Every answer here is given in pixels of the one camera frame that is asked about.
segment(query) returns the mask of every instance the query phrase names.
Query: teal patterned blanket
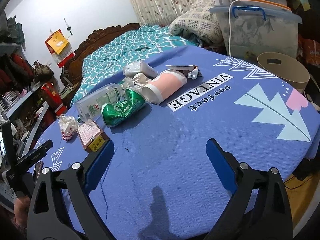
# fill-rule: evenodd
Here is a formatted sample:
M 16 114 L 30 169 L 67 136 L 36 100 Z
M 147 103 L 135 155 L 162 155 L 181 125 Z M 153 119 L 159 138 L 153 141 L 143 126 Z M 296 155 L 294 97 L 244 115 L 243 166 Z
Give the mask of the teal patterned blanket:
M 138 30 L 122 34 L 84 59 L 82 83 L 71 105 L 83 98 L 100 81 L 112 76 L 124 66 L 185 45 L 196 46 L 180 36 L 170 36 L 168 26 L 142 26 Z

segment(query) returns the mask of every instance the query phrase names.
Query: carved wooden headboard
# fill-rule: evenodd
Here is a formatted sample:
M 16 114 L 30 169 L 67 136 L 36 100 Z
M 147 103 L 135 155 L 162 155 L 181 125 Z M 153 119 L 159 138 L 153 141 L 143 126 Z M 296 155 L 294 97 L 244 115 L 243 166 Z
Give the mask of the carved wooden headboard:
M 100 29 L 97 31 L 93 31 L 92 34 L 89 35 L 86 41 L 83 41 L 79 48 L 75 51 L 75 56 L 72 57 L 65 64 L 63 69 L 63 74 L 61 74 L 60 79 L 61 82 L 67 86 L 68 83 L 63 78 L 66 76 L 72 84 L 76 82 L 81 82 L 82 80 L 82 63 L 85 57 L 92 54 L 101 46 L 106 45 L 107 43 L 113 41 L 116 37 L 119 37 L 121 34 L 131 31 L 138 30 L 140 28 L 139 23 L 129 23 L 124 27 L 120 25 L 115 27 L 108 27 L 104 30 Z

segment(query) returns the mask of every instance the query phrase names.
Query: smartphone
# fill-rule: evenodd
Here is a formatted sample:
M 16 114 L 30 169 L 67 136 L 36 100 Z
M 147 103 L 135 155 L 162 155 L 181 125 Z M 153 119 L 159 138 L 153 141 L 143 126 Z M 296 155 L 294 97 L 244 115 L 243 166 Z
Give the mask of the smartphone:
M 42 167 L 43 167 L 43 161 L 39 161 L 35 166 L 35 170 L 33 171 L 33 181 L 35 183 L 37 182 L 40 172 L 42 171 Z

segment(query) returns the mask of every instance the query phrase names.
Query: brown trash bin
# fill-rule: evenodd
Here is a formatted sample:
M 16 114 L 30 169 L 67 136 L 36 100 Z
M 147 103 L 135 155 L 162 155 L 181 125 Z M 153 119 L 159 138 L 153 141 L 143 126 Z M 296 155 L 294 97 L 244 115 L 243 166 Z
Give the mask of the brown trash bin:
M 276 52 L 265 52 L 258 56 L 259 67 L 271 72 L 292 85 L 300 93 L 304 91 L 310 74 L 299 61 Z

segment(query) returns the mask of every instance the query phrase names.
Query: crushed green can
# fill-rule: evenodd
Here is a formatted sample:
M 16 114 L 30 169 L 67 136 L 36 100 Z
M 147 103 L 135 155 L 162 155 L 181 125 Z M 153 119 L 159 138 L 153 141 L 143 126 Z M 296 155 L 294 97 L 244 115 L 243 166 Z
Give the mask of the crushed green can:
M 101 115 L 107 127 L 114 127 L 139 111 L 146 104 L 145 99 L 136 91 L 126 88 L 125 100 L 101 106 Z

